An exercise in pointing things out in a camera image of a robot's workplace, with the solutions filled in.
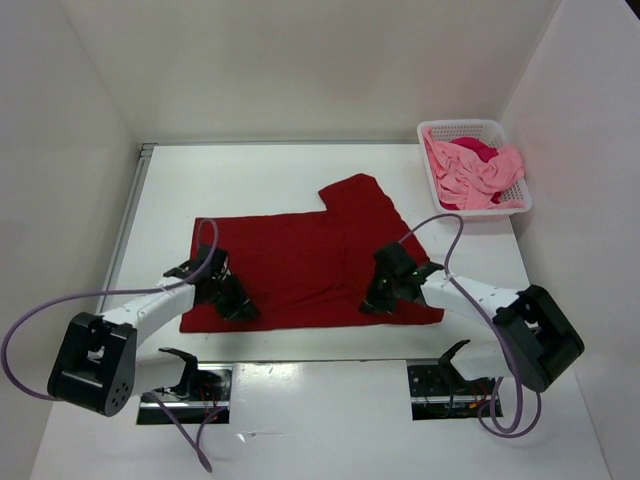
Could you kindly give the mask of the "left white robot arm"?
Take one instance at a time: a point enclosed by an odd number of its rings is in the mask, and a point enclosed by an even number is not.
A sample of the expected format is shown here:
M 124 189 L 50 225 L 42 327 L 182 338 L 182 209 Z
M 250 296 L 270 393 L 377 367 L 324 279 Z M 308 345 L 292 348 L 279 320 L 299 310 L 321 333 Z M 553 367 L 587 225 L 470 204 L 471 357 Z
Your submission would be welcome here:
M 260 315 L 227 259 L 211 265 L 187 260 L 166 271 L 149 293 L 100 315 L 74 316 L 50 373 L 48 394 L 106 417 L 119 413 L 130 397 L 159 389 L 180 400 L 191 398 L 206 377 L 195 355 L 171 347 L 147 358 L 137 352 L 157 330 L 197 306 L 211 306 L 231 322 Z

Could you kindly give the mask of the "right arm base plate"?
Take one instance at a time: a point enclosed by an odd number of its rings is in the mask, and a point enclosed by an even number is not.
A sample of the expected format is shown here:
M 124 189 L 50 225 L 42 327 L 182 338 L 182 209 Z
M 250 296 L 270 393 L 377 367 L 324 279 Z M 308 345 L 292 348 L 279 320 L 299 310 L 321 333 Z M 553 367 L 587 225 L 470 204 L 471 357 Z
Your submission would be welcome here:
M 481 378 L 464 386 L 451 387 L 436 363 L 408 363 L 406 366 L 413 421 L 483 418 L 495 380 Z

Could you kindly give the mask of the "dark red t-shirt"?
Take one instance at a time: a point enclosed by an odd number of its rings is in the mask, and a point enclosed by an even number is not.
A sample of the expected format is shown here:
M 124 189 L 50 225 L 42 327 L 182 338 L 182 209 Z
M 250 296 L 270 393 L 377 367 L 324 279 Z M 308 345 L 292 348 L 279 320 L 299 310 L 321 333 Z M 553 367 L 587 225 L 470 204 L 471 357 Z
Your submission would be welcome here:
M 401 240 L 417 262 L 429 257 L 377 180 L 357 174 L 318 193 L 319 212 L 219 218 L 218 246 L 260 311 L 247 321 L 223 319 L 212 305 L 184 314 L 180 331 L 235 333 L 278 329 L 430 325 L 444 313 L 407 301 L 392 314 L 360 312 L 374 275 L 374 254 Z

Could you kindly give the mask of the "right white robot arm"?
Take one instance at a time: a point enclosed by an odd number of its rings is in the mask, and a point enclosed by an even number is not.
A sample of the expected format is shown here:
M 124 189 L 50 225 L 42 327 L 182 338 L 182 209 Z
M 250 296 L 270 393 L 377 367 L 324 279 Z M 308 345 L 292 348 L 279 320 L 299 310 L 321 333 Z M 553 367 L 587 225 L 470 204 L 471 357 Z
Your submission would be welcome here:
M 440 356 L 439 382 L 450 393 L 498 377 L 543 393 L 585 350 L 557 303 L 537 285 L 522 291 L 491 286 L 434 265 L 403 277 L 377 272 L 360 311 L 392 314 L 401 301 L 452 312 L 493 332 L 491 340 L 462 339 Z

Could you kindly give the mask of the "light pink t-shirt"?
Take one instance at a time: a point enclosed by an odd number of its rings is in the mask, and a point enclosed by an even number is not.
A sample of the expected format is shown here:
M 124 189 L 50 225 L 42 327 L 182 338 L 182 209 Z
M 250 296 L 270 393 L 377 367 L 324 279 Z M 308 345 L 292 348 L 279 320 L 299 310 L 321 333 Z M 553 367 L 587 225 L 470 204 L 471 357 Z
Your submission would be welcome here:
M 421 137 L 442 207 L 462 211 L 524 206 L 517 199 L 501 198 L 525 174 L 517 148 L 505 145 L 496 149 L 472 137 L 444 142 L 433 137 L 431 128 L 424 128 Z

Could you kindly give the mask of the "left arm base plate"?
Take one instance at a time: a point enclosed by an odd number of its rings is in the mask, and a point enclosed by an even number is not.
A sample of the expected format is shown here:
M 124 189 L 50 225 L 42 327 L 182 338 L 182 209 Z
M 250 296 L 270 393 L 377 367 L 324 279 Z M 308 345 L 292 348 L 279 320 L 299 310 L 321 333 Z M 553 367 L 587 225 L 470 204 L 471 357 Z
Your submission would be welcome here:
M 228 424 L 234 366 L 222 363 L 201 363 L 199 377 L 188 392 L 179 393 L 169 387 L 158 388 L 153 394 L 183 425 L 201 424 L 214 410 L 212 424 Z

